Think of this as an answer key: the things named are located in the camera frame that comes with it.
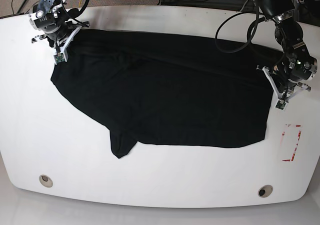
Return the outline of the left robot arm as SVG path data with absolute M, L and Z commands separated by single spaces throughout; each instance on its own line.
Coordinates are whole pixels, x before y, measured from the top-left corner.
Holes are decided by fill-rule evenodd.
M 281 45 L 282 57 L 271 67 L 262 67 L 262 71 L 269 80 L 278 98 L 277 107 L 289 102 L 298 93 L 310 86 L 305 82 L 312 80 L 317 73 L 317 60 L 312 57 L 303 41 L 303 30 L 294 20 L 295 6 L 291 0 L 254 0 L 257 10 L 262 12 L 263 18 L 253 22 L 247 30 L 247 41 L 254 36 L 254 28 L 263 21 L 273 21 L 274 36 Z

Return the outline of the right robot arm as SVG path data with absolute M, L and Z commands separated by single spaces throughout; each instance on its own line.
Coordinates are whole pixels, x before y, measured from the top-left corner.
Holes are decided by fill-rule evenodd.
M 82 29 L 88 28 L 88 21 L 79 21 L 77 18 L 85 11 L 90 0 L 85 0 L 81 9 L 66 10 L 67 0 L 40 0 L 32 7 L 28 14 L 30 24 L 35 30 L 43 34 L 36 35 L 31 43 L 48 39 L 50 46 L 55 49 L 54 61 L 56 64 L 68 60 L 67 48 L 75 35 Z

